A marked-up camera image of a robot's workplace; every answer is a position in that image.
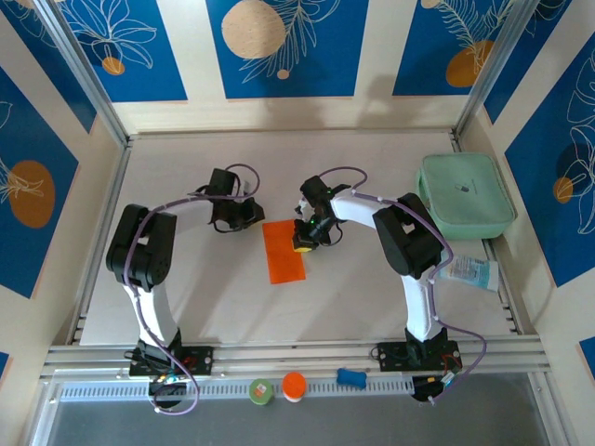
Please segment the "orange square paper sheet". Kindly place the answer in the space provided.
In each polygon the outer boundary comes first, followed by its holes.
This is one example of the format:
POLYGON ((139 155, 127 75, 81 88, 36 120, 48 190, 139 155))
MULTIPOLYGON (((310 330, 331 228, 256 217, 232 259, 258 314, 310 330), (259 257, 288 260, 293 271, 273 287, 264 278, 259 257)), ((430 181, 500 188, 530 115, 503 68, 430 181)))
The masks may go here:
POLYGON ((271 284, 306 279, 301 253, 293 248, 294 221, 283 220, 262 225, 265 253, 271 284))

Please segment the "grey sheet metal shelf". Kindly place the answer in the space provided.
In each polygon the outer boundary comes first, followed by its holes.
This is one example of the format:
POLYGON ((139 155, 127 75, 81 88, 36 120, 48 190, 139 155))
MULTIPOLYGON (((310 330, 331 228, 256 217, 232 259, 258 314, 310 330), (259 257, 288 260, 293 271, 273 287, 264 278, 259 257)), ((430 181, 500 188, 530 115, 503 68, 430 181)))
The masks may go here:
POLYGON ((305 397, 265 405, 198 400, 166 416, 146 401, 61 402, 56 376, 25 446, 575 446, 543 374, 476 374, 440 401, 407 395, 305 397))

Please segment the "orange cap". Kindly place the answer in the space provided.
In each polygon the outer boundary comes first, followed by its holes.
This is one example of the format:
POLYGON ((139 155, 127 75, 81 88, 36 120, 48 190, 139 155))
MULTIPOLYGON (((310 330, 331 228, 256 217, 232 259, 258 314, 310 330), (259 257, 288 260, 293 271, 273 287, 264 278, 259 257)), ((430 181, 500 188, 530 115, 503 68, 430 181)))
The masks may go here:
POLYGON ((300 402, 307 391, 307 380, 299 372, 288 373, 282 381, 282 392, 284 397, 290 402, 300 402))

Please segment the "mint green zip case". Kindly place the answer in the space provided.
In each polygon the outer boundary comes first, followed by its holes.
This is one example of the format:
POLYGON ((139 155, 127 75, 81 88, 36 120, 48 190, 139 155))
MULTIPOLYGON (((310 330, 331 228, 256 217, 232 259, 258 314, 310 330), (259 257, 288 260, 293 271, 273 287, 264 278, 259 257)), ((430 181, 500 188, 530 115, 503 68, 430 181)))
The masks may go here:
POLYGON ((424 157, 416 193, 447 240, 497 238, 517 216, 496 163, 483 153, 424 157))

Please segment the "white and blue tube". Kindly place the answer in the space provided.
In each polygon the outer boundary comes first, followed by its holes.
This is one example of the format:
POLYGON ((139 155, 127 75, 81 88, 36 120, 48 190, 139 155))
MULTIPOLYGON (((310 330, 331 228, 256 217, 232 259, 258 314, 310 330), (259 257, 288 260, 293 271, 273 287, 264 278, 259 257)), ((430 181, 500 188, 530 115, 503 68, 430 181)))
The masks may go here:
POLYGON ((439 272, 439 276, 491 292, 497 292, 499 287, 499 266, 493 260, 454 256, 453 260, 439 272))

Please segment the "aluminium cross rail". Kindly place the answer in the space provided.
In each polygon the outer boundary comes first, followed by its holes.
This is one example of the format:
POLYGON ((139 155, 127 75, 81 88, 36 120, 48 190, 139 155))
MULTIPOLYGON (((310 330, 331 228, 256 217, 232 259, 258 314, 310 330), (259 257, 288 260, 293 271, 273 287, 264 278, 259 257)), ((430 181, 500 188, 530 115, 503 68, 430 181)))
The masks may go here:
MULTIPOLYGON (((370 356, 377 344, 372 341, 301 341, 269 343, 215 343, 212 375, 216 378, 247 378, 264 372, 279 377, 299 371, 307 376, 328 377, 345 367, 379 375, 379 365, 370 356)), ((487 350, 474 373, 549 373, 551 365, 537 335, 496 335, 486 338, 487 350)), ((58 373, 106 373, 115 378, 127 374, 124 358, 130 345, 69 345, 49 349, 40 378, 49 380, 58 373)))

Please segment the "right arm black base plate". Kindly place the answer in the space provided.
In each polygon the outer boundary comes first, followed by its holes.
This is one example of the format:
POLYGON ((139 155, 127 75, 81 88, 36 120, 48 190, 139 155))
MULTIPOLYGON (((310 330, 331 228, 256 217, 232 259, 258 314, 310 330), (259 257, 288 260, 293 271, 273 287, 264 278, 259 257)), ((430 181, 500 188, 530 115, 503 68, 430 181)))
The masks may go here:
POLYGON ((430 355, 419 365, 408 354, 405 342, 382 342, 370 350, 370 357, 379 364, 381 372, 447 372, 460 371, 463 363, 455 341, 430 355))

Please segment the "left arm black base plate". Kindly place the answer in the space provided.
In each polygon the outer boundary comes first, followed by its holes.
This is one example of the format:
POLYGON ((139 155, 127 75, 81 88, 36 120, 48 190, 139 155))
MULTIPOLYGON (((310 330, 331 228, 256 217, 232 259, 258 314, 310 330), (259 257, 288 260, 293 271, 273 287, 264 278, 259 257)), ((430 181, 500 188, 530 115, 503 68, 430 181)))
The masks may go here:
MULTIPOLYGON (((177 352, 178 360, 189 370, 192 375, 209 376, 213 366, 212 347, 181 347, 177 352)), ((177 365, 170 365, 167 362, 157 359, 145 359, 138 348, 127 350, 124 358, 130 361, 130 376, 156 376, 162 374, 174 374, 183 376, 183 372, 177 365)))

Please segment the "aluminium corner post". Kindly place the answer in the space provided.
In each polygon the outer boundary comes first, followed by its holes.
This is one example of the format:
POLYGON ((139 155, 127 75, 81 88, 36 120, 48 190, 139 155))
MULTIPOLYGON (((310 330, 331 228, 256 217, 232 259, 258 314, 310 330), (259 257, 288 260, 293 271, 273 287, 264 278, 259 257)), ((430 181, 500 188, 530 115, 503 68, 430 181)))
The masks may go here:
POLYGON ((491 92, 510 54, 521 38, 527 23, 533 16, 539 1, 515 0, 513 3, 512 10, 503 23, 492 51, 484 63, 475 85, 469 92, 465 106, 452 127, 451 134, 455 142, 460 140, 469 126, 470 120, 475 116, 491 92))
POLYGON ((60 8, 54 0, 33 0, 33 5, 60 54, 98 112, 112 138, 121 149, 125 150, 130 140, 125 126, 115 112, 85 51, 73 34, 67 20, 61 14, 60 8))

